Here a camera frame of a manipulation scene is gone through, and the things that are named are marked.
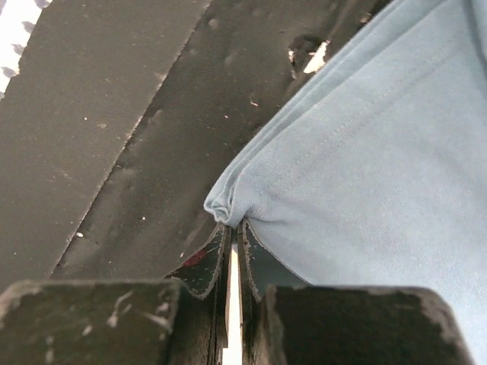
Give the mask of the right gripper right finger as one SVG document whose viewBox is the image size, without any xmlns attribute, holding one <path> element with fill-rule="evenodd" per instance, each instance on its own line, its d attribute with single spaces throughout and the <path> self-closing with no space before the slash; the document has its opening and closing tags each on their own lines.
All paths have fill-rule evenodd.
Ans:
<svg viewBox="0 0 487 365">
<path fill-rule="evenodd" d="M 254 364 L 256 332 L 260 320 L 259 302 L 269 285 L 307 286 L 269 252 L 245 219 L 237 227 L 237 251 L 240 269 L 240 308 L 242 334 L 242 361 Z"/>
</svg>

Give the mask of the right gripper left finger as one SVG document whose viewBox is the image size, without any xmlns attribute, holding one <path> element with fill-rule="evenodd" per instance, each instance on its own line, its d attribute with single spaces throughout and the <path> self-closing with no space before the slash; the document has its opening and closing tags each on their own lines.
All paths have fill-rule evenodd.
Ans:
<svg viewBox="0 0 487 365">
<path fill-rule="evenodd" d="M 217 225 L 205 245 L 166 279 L 164 364 L 220 364 L 228 346 L 231 229 Z"/>
</svg>

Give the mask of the grey-blue t shirt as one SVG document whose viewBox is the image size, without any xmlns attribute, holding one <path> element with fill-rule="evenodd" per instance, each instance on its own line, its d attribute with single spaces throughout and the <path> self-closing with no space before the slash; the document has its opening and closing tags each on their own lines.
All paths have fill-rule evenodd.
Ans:
<svg viewBox="0 0 487 365">
<path fill-rule="evenodd" d="M 205 210 L 318 285 L 428 287 L 486 362 L 486 3 L 393 1 L 259 131 Z"/>
</svg>

